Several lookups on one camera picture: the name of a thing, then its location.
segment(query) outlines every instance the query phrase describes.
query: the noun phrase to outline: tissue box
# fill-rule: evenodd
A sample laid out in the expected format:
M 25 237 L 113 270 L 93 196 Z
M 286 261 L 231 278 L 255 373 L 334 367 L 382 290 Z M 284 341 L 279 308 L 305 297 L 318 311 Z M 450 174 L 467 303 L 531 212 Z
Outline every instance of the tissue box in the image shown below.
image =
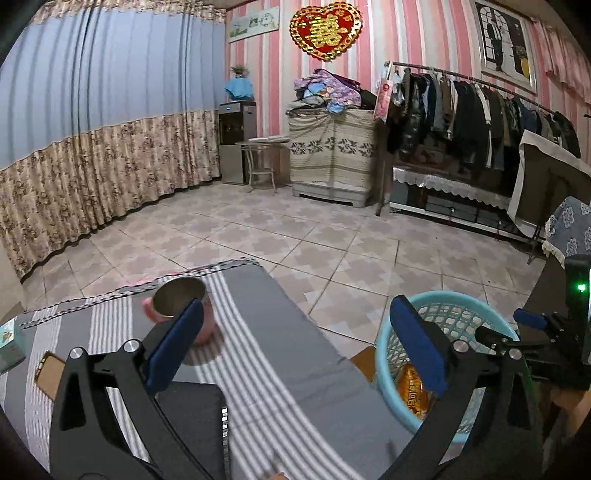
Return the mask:
M 25 358 L 24 351 L 21 328 L 15 319 L 0 325 L 0 374 Z

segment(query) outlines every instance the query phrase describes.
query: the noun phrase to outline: pink striped wallpaper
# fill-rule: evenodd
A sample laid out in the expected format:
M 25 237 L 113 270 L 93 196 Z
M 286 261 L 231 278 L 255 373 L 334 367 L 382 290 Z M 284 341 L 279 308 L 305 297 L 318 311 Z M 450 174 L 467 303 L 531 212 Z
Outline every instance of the pink striped wallpaper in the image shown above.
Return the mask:
M 499 86 L 519 89 L 501 80 L 480 75 L 480 53 L 476 22 L 470 0 L 346 0 L 364 18 L 357 42 L 340 57 L 322 62 L 302 52 L 289 36 L 293 13 L 308 5 L 328 5 L 330 0 L 256 0 L 228 12 L 227 25 L 234 15 L 245 15 L 269 7 L 281 7 L 281 28 L 268 34 L 226 45 L 226 67 L 246 64 L 258 104 L 260 135 L 288 132 L 285 109 L 295 99 L 293 80 L 323 67 L 361 82 L 372 90 L 386 60 L 430 65 L 473 77 L 482 77 Z M 573 92 L 563 89 L 544 73 L 547 69 L 541 39 L 530 25 L 537 57 L 538 95 L 527 96 L 552 110 L 565 114 L 577 130 L 582 159 L 591 164 L 591 111 Z

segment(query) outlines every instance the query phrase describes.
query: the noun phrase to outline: metal rod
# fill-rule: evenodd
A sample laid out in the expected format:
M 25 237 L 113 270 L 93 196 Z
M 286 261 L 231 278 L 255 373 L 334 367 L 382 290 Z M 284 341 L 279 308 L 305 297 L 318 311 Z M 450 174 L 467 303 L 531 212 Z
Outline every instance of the metal rod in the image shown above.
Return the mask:
M 516 97 L 521 98 L 522 100 L 524 100 L 524 101 L 526 101 L 528 103 L 531 103 L 532 105 L 535 105 L 536 107 L 538 107 L 538 108 L 540 108 L 540 109 L 542 109 L 542 110 L 544 110 L 546 112 L 552 113 L 552 110 L 550 110 L 549 108 L 547 108 L 547 107 L 545 107 L 543 105 L 540 105 L 538 102 L 534 102 L 533 100 L 530 100 L 527 97 L 524 97 L 523 95 L 520 95 L 519 93 L 515 93 L 515 92 L 513 92 L 513 91 L 511 91 L 509 89 L 503 88 L 503 87 L 499 87 L 499 86 L 495 85 L 494 83 L 486 82 L 486 81 L 480 80 L 480 79 L 475 79 L 474 77 L 469 77 L 468 75 L 462 75 L 461 73 L 451 72 L 450 70 L 442 70 L 442 69 L 437 69 L 435 67 L 428 67 L 426 65 L 414 65 L 412 63 L 403 63 L 403 62 L 400 62 L 400 61 L 391 61 L 390 64 L 391 65 L 397 65 L 399 67 L 409 67 L 409 68 L 418 69 L 418 70 L 432 70 L 434 72 L 445 73 L 447 75 L 452 75 L 454 77 L 471 80 L 472 82 L 476 82 L 476 83 L 480 83 L 482 85 L 486 85 L 487 87 L 494 88 L 495 90 L 501 90 L 503 92 L 510 93 L 510 94 L 512 94 L 512 95 L 514 95 Z

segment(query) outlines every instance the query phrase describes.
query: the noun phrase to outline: blue curtain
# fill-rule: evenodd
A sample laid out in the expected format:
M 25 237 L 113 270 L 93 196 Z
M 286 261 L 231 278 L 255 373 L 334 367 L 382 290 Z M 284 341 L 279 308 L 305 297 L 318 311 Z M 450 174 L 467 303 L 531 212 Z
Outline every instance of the blue curtain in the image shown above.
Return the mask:
M 223 91 L 225 26 L 92 8 L 22 32 L 0 68 L 0 168 L 52 142 L 193 110 Z

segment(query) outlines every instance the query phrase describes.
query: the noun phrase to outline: red heart decoration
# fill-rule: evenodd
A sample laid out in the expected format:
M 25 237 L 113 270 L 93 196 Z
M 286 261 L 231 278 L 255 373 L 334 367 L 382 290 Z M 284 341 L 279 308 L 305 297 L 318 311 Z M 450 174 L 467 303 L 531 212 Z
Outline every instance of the red heart decoration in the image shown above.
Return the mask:
M 291 17 L 290 35 L 308 55 L 328 61 L 349 48 L 362 26 L 359 10 L 338 2 L 326 7 L 300 8 Z

